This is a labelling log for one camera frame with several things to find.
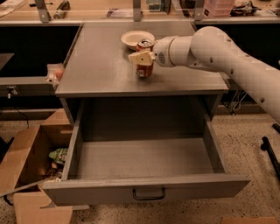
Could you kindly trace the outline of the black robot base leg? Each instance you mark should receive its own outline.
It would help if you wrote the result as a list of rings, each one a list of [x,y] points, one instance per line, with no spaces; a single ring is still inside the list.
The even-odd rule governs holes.
[[[268,152],[270,162],[272,163],[278,180],[280,181],[280,163],[278,162],[277,157],[272,149],[270,140],[266,136],[262,138],[261,150]]]

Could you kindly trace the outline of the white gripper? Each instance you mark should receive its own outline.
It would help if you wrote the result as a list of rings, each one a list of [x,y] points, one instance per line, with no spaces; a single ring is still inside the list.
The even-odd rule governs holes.
[[[170,47],[174,39],[175,36],[161,38],[153,46],[153,52],[133,52],[128,56],[129,61],[135,65],[151,66],[155,60],[161,67],[174,67],[170,56]]]

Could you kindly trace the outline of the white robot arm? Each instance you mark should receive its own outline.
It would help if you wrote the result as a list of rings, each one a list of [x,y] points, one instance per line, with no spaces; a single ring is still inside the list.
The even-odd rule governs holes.
[[[245,53],[219,28],[206,26],[192,36],[161,38],[151,50],[132,53],[129,61],[223,72],[280,123],[280,70]]]

